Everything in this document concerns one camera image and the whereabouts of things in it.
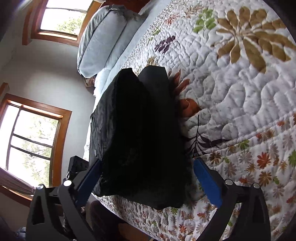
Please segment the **wooden window sill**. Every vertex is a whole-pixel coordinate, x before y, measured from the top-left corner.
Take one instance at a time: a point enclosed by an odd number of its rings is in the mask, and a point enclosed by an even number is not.
[[[20,193],[14,192],[14,191],[12,191],[8,188],[5,188],[3,186],[0,186],[0,192],[12,200],[14,200],[24,206],[30,207],[32,198],[29,198],[29,197],[24,196]]]
[[[32,34],[32,39],[40,39],[40,40],[47,40],[58,42],[62,44],[68,44],[72,46],[79,47],[80,41],[76,37],[63,35],[63,34],[56,34],[56,33],[47,33],[47,32],[37,32]]]

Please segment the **metal screw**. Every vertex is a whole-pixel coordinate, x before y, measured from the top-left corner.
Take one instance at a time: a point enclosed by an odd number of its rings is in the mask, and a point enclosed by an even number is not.
[[[230,179],[225,180],[226,185],[231,186],[233,184],[233,181]]]
[[[253,184],[253,187],[259,189],[260,188],[260,185],[258,183],[254,183]]]
[[[44,187],[43,184],[40,184],[40,185],[37,186],[37,189],[41,190],[43,187]]]
[[[66,186],[66,187],[71,186],[71,184],[72,184],[71,180],[64,181],[64,186]]]

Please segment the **pillowcase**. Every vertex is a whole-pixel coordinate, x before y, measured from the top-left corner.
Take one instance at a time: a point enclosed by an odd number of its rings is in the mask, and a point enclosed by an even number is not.
[[[78,72],[85,78],[99,73],[127,24],[124,6],[105,6],[98,10],[85,29],[78,50]]]
[[[105,65],[105,68],[107,69],[112,69],[115,66],[117,60],[122,55],[126,47],[131,42],[133,36],[146,19],[145,16],[141,16],[127,9],[123,10],[123,15],[127,20],[127,24],[107,60],[107,63]]]
[[[110,70],[103,68],[96,76],[96,80],[94,82],[95,90],[94,90],[94,96],[100,96],[103,88],[105,86],[105,83],[108,79]]]

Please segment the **curtain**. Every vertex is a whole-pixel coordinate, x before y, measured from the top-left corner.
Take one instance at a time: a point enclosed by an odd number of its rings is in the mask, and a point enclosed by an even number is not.
[[[0,167],[0,185],[15,192],[33,195],[36,187],[31,186],[25,181],[17,178],[6,169]]]

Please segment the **window pane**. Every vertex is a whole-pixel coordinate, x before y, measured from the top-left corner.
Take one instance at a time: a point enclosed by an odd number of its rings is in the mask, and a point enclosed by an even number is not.
[[[50,161],[10,149],[8,171],[32,186],[49,186]]]
[[[41,29],[79,35],[85,16],[85,13],[76,11],[46,9]]]
[[[49,0],[46,6],[87,11],[92,1],[93,0]]]
[[[0,167],[2,168],[5,168],[6,166],[7,148],[18,111],[19,108],[9,105],[0,127]]]
[[[11,145],[48,158],[51,157],[52,153],[52,149],[49,147],[38,145],[15,136],[13,136],[11,139]]]
[[[47,145],[53,145],[58,120],[21,110],[14,133]]]

